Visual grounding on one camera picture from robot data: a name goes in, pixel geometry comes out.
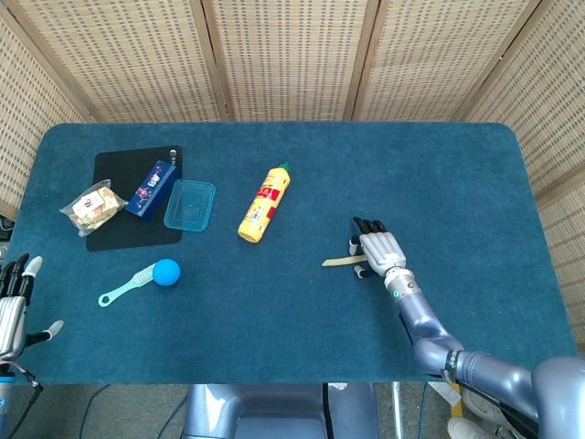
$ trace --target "plastic lid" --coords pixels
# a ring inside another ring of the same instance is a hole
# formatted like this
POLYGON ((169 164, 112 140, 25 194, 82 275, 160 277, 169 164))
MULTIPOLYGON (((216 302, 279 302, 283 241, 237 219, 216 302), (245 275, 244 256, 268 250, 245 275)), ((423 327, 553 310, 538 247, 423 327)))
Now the plastic lid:
POLYGON ((187 231, 205 230, 215 196, 216 187, 211 183, 178 179, 166 207, 165 226, 187 231))

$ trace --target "snack bag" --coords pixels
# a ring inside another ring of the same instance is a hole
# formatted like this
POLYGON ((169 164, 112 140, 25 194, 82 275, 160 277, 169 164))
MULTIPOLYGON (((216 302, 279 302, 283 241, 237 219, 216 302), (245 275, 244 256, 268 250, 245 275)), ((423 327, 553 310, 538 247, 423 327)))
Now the snack bag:
POLYGON ((80 230, 80 236, 89 235, 128 204, 110 189, 111 184, 102 180, 59 210, 80 230))

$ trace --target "yellow bottle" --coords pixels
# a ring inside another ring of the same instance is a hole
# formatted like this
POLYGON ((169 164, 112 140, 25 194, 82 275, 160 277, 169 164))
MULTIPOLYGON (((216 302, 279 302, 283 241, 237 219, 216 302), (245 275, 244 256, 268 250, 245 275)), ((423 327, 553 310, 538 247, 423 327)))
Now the yellow bottle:
POLYGON ((288 170, 289 164, 282 163, 268 172, 256 198, 238 227, 238 235, 244 240, 256 243, 262 238, 281 202, 284 191, 291 182, 288 170))

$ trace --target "metallic robot arm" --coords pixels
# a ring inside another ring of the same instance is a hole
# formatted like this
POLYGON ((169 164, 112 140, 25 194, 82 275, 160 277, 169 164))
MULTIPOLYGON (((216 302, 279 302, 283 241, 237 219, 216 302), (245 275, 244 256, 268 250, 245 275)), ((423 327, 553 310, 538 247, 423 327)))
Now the metallic robot arm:
POLYGON ((554 358, 533 372, 479 351, 467 351, 434 314, 406 269, 406 257, 380 221, 354 218, 370 267, 384 278, 412 342, 417 369, 461 383, 538 423, 541 439, 585 437, 585 360, 554 358))

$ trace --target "shoe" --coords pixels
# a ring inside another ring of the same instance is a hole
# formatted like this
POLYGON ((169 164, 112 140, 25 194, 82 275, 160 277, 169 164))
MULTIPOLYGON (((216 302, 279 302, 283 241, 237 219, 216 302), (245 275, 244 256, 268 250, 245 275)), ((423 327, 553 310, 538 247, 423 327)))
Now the shoe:
POLYGON ((447 422, 447 433, 451 439, 497 439, 465 418, 451 418, 447 422))
POLYGON ((462 389, 461 397, 465 407, 471 410, 477 417, 505 427, 510 425, 500 409, 478 394, 467 389, 462 389))

